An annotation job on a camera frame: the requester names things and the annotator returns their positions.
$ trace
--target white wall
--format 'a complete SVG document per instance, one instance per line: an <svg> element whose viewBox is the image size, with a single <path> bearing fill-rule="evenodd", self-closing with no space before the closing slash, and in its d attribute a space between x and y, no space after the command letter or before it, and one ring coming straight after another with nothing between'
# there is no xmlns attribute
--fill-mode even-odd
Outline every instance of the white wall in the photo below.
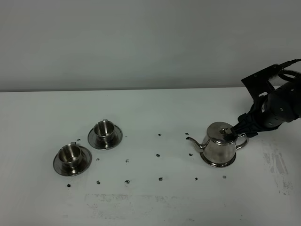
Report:
<svg viewBox="0 0 301 226"><path fill-rule="evenodd" d="M240 86L260 69L301 58L300 7L299 0L2 0L0 90Z"/></svg>

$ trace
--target table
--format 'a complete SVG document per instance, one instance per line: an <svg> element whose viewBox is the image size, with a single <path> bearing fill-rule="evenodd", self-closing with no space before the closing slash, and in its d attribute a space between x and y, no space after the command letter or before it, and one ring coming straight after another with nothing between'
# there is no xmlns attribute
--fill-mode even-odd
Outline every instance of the table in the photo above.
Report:
<svg viewBox="0 0 301 226"><path fill-rule="evenodd" d="M185 139L251 105L246 88L0 93L1 225L299 226L301 120L251 138L221 169ZM87 142L102 119L123 131L108 151ZM63 177L52 163L70 142L93 159Z"/></svg>

